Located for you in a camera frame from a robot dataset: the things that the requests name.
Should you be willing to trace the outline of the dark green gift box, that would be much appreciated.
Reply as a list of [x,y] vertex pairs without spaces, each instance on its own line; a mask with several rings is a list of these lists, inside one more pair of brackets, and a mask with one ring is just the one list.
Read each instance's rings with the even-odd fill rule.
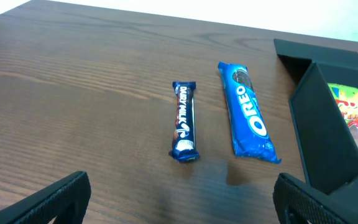
[[358,53],[281,39],[274,45],[298,82],[289,105],[306,181],[330,194],[358,176],[358,148],[329,89],[358,88]]

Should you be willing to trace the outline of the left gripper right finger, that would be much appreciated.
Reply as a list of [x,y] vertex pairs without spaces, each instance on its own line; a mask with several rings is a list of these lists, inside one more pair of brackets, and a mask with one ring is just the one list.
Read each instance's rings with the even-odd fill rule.
[[358,213],[287,173],[278,175],[273,203],[281,224],[358,223]]

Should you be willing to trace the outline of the blue Oreo cookie pack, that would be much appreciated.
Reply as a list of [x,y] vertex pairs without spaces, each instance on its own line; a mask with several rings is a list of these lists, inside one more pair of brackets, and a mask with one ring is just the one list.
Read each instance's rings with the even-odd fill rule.
[[281,163],[267,132],[246,66],[219,62],[236,157]]

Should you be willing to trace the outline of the Dairy Milk chocolate bar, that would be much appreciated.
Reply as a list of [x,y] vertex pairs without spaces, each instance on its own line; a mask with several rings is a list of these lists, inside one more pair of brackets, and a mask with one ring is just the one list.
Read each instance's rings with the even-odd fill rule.
[[194,91],[196,82],[173,82],[177,96],[175,131],[170,155],[178,162],[190,162],[199,158],[196,150]]

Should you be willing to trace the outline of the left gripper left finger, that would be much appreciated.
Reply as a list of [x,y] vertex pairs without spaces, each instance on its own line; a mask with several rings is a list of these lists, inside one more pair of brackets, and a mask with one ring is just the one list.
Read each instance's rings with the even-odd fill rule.
[[0,223],[82,223],[91,197],[85,171],[74,172],[0,211]]

